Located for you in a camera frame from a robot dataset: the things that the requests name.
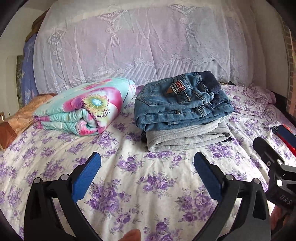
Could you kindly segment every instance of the floral bedsheet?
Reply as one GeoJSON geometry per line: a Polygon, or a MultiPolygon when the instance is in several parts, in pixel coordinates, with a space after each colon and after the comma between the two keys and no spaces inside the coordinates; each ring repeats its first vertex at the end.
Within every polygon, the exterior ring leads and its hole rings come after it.
{"type": "MultiPolygon", "coordinates": [[[[268,168],[253,150],[263,137],[288,165],[296,158],[270,128],[282,123],[295,128],[271,103],[272,94],[260,88],[223,86],[236,110],[227,117],[232,141],[186,151],[150,153],[141,143],[133,120],[134,99],[101,136],[79,137],[59,131],[29,128],[0,155],[0,208],[23,237],[26,200],[36,177],[59,178],[83,164],[94,152],[102,166],[83,200],[83,214],[103,240],[119,240],[138,228],[142,240],[192,240],[212,214],[212,200],[193,166],[194,154],[207,159],[236,179],[257,177],[268,188],[268,168]]],[[[65,230],[72,234],[60,204],[54,200],[65,230]]],[[[239,200],[223,230],[234,221],[239,200]]]]}

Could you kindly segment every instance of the blue gripper pad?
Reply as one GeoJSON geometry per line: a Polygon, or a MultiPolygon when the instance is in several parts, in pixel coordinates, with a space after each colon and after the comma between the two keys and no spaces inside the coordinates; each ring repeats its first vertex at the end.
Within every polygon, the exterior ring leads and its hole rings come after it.
{"type": "Polygon", "coordinates": [[[220,202],[222,200],[221,183],[219,182],[218,178],[215,176],[215,174],[211,170],[211,166],[216,168],[218,167],[210,164],[202,153],[196,153],[194,156],[193,162],[194,162],[194,167],[198,172],[202,182],[204,183],[207,191],[209,192],[211,198],[220,202]]]}
{"type": "Polygon", "coordinates": [[[277,133],[283,137],[292,147],[296,148],[296,137],[283,125],[280,125],[277,133]]]}
{"type": "Polygon", "coordinates": [[[94,152],[90,158],[91,160],[83,169],[81,174],[77,177],[75,183],[72,186],[72,199],[75,203],[77,203],[78,200],[84,198],[92,180],[101,167],[100,154],[94,152]]]}

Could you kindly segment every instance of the wall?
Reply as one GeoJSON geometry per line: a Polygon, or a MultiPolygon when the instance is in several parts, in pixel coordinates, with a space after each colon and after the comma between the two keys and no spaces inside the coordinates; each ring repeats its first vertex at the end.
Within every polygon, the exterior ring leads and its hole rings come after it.
{"type": "Polygon", "coordinates": [[[0,112],[5,117],[19,110],[16,92],[16,56],[23,55],[26,36],[32,23],[44,11],[20,8],[0,37],[0,112]]]}
{"type": "Polygon", "coordinates": [[[281,18],[265,0],[253,0],[252,9],[265,56],[266,88],[287,97],[290,73],[281,18]]]}
{"type": "Polygon", "coordinates": [[[45,12],[56,0],[29,0],[24,7],[34,8],[45,12]]]}

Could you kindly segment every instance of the folded gray sweatshirt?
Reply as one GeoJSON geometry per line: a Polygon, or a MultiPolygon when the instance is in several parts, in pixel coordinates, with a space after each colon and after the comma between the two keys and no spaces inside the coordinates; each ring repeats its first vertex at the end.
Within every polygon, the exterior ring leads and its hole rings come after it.
{"type": "Polygon", "coordinates": [[[222,117],[207,124],[179,129],[147,131],[148,150],[151,152],[186,150],[225,141],[230,137],[230,130],[224,119],[225,117],[222,117]]]}

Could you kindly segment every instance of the purple rose pattern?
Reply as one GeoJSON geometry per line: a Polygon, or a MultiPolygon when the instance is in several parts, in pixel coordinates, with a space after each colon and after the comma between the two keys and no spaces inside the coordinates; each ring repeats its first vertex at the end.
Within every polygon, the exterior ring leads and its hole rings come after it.
{"type": "Polygon", "coordinates": [[[257,160],[257,159],[255,159],[255,158],[253,158],[253,157],[250,157],[250,159],[251,159],[251,164],[254,166],[254,167],[256,167],[256,168],[262,168],[263,166],[261,165],[261,163],[260,163],[260,161],[259,160],[257,160]]]}
{"type": "Polygon", "coordinates": [[[113,144],[118,144],[118,141],[115,138],[112,138],[113,135],[114,133],[112,132],[104,131],[102,135],[95,136],[91,143],[101,146],[102,149],[110,149],[113,144]]]}
{"type": "Polygon", "coordinates": [[[263,187],[264,192],[266,192],[268,190],[268,184],[262,177],[259,178],[259,180],[261,181],[261,185],[263,187]]]}
{"type": "Polygon", "coordinates": [[[150,159],[157,158],[162,163],[171,161],[170,169],[178,167],[181,161],[188,160],[187,154],[185,152],[180,152],[179,154],[177,154],[172,151],[164,151],[158,153],[148,152],[147,155],[145,155],[144,157],[150,159]]]}
{"type": "Polygon", "coordinates": [[[141,141],[141,133],[127,132],[126,139],[130,140],[133,145],[138,144],[141,141]]]}
{"type": "Polygon", "coordinates": [[[133,101],[130,101],[124,108],[125,109],[134,109],[134,107],[135,107],[135,102],[133,102],[133,101]]]}
{"type": "Polygon", "coordinates": [[[275,144],[276,146],[276,149],[285,145],[285,143],[281,140],[281,138],[279,138],[278,136],[274,135],[272,137],[272,140],[273,140],[273,143],[275,144]]]}
{"type": "Polygon", "coordinates": [[[249,136],[249,137],[250,136],[254,136],[254,133],[251,130],[245,129],[244,131],[245,131],[245,133],[246,133],[247,136],[249,136]]]}
{"type": "Polygon", "coordinates": [[[13,151],[20,151],[20,148],[23,144],[25,144],[25,140],[27,139],[26,133],[22,133],[20,139],[16,143],[12,143],[8,149],[13,151]]]}
{"type": "Polygon", "coordinates": [[[234,134],[239,134],[240,133],[240,129],[237,127],[233,127],[231,126],[229,123],[226,123],[226,125],[228,126],[229,130],[231,131],[231,133],[234,134]]]}
{"type": "Polygon", "coordinates": [[[17,175],[16,169],[8,166],[6,161],[0,162],[0,182],[1,179],[9,176],[10,179],[14,179],[17,175]]]}
{"type": "Polygon", "coordinates": [[[109,158],[110,156],[115,155],[117,151],[118,151],[117,148],[107,150],[107,151],[105,151],[104,154],[101,155],[101,157],[108,157],[109,158]]]}
{"type": "Polygon", "coordinates": [[[51,130],[44,130],[44,129],[42,131],[43,131],[42,134],[44,136],[46,136],[47,134],[49,134],[51,132],[51,130]]]}
{"type": "Polygon", "coordinates": [[[59,216],[65,216],[63,209],[61,207],[61,204],[59,202],[54,203],[54,207],[55,207],[57,213],[59,214],[59,216]]]}
{"type": "Polygon", "coordinates": [[[232,170],[230,174],[232,174],[236,180],[245,181],[247,179],[247,174],[238,170],[232,170]]]}
{"type": "Polygon", "coordinates": [[[136,204],[134,208],[123,210],[120,208],[122,202],[129,202],[131,195],[125,192],[119,192],[118,187],[121,185],[121,180],[115,179],[110,183],[92,183],[90,187],[91,199],[87,202],[92,209],[98,210],[106,218],[114,217],[114,226],[109,230],[110,233],[123,232],[123,227],[130,221],[133,223],[139,222],[136,218],[140,214],[140,205],[136,204]]]}
{"type": "Polygon", "coordinates": [[[260,115],[270,102],[268,92],[263,92],[260,87],[250,88],[236,86],[223,86],[222,89],[229,97],[236,113],[244,115],[260,115]]]}
{"type": "Polygon", "coordinates": [[[165,175],[162,172],[152,172],[152,174],[148,174],[147,177],[141,177],[139,181],[137,181],[137,184],[144,184],[144,193],[152,192],[153,194],[158,195],[158,198],[161,199],[162,196],[172,196],[168,193],[168,189],[172,188],[177,183],[177,179],[177,177],[169,178],[168,175],[165,175]]]}
{"type": "Polygon", "coordinates": [[[233,143],[235,143],[236,145],[240,145],[243,146],[245,142],[245,139],[243,137],[236,139],[235,137],[233,138],[233,143]]]}
{"type": "Polygon", "coordinates": [[[12,216],[10,217],[10,220],[20,220],[20,214],[21,211],[14,210],[12,216]]]}
{"type": "Polygon", "coordinates": [[[268,106],[264,112],[263,112],[263,116],[269,120],[272,121],[272,123],[275,123],[276,121],[276,112],[274,107],[268,106]]]}
{"type": "Polygon", "coordinates": [[[20,198],[20,194],[23,191],[22,188],[16,188],[15,186],[12,186],[10,191],[9,191],[9,195],[8,195],[8,203],[10,204],[11,207],[15,208],[18,204],[20,204],[21,198],[20,198]]]}
{"type": "Polygon", "coordinates": [[[241,120],[239,117],[232,115],[232,116],[230,116],[229,121],[231,121],[233,123],[240,123],[241,120]]]}
{"type": "Polygon", "coordinates": [[[249,119],[244,123],[244,126],[251,130],[260,130],[258,123],[259,123],[258,120],[249,119]]]}
{"type": "Polygon", "coordinates": [[[153,229],[144,227],[143,233],[145,234],[145,241],[177,241],[181,240],[180,231],[182,229],[170,229],[170,217],[159,219],[156,216],[156,227],[153,229]]]}
{"type": "Polygon", "coordinates": [[[125,159],[122,155],[119,157],[117,167],[121,169],[121,173],[130,172],[131,174],[137,173],[137,169],[143,165],[143,160],[137,161],[138,155],[131,155],[128,153],[128,157],[125,159]]]}
{"type": "Polygon", "coordinates": [[[44,172],[41,174],[46,181],[56,179],[58,173],[62,174],[62,172],[65,170],[62,165],[63,161],[64,159],[51,160],[46,164],[44,172]]]}
{"type": "Polygon", "coordinates": [[[83,165],[87,161],[87,158],[81,157],[81,158],[76,158],[73,160],[75,163],[73,168],[77,167],[78,165],[83,165]]]}
{"type": "Polygon", "coordinates": [[[60,141],[64,141],[64,142],[72,142],[75,138],[75,135],[73,134],[70,134],[70,133],[61,133],[57,139],[60,140],[60,141]]]}
{"type": "Polygon", "coordinates": [[[38,174],[38,170],[35,170],[33,172],[29,172],[29,174],[26,176],[25,180],[28,184],[32,185],[34,179],[36,178],[36,175],[38,174]]]}
{"type": "Polygon", "coordinates": [[[82,151],[84,147],[85,147],[84,143],[72,145],[71,148],[67,150],[67,152],[70,152],[76,155],[78,152],[82,151]]]}
{"type": "Polygon", "coordinates": [[[244,163],[244,160],[246,160],[247,157],[245,157],[240,151],[235,150],[234,158],[232,159],[236,166],[240,166],[242,163],[244,163]]]}
{"type": "Polygon", "coordinates": [[[32,131],[32,132],[31,132],[31,135],[34,137],[34,136],[36,136],[38,133],[39,133],[38,131],[32,131]]]}
{"type": "Polygon", "coordinates": [[[53,149],[53,147],[43,147],[42,148],[42,152],[40,153],[40,156],[42,157],[50,157],[52,154],[54,154],[55,149],[53,149]]]}
{"type": "Polygon", "coordinates": [[[30,158],[36,156],[36,151],[38,148],[36,146],[33,146],[31,148],[28,148],[25,154],[23,155],[24,160],[29,160],[30,158]]]}
{"type": "Polygon", "coordinates": [[[123,117],[129,117],[129,116],[133,115],[133,113],[124,113],[124,112],[120,112],[119,115],[121,115],[121,116],[123,116],[123,117]]]}
{"type": "Polygon", "coordinates": [[[179,212],[183,212],[183,217],[179,222],[193,223],[196,220],[207,221],[212,215],[217,202],[210,198],[204,186],[198,190],[183,189],[182,197],[178,197],[175,203],[179,212]]]}
{"type": "Polygon", "coordinates": [[[19,236],[24,240],[24,228],[20,227],[19,236]]]}
{"type": "Polygon", "coordinates": [[[44,138],[41,140],[43,144],[46,144],[47,142],[50,142],[52,141],[52,137],[49,137],[49,138],[44,138]]]}
{"type": "Polygon", "coordinates": [[[287,160],[291,160],[292,157],[294,157],[294,155],[290,151],[285,151],[284,152],[284,155],[285,155],[285,157],[286,157],[287,160]]]}
{"type": "Polygon", "coordinates": [[[206,149],[212,153],[212,158],[232,158],[234,155],[233,147],[225,143],[209,145],[206,149]]]}
{"type": "Polygon", "coordinates": [[[114,128],[118,129],[120,132],[124,132],[127,128],[127,126],[123,123],[120,123],[120,124],[114,123],[112,125],[114,128]]]}
{"type": "Polygon", "coordinates": [[[0,204],[3,204],[5,202],[4,196],[5,196],[5,192],[4,191],[0,191],[0,204]]]}

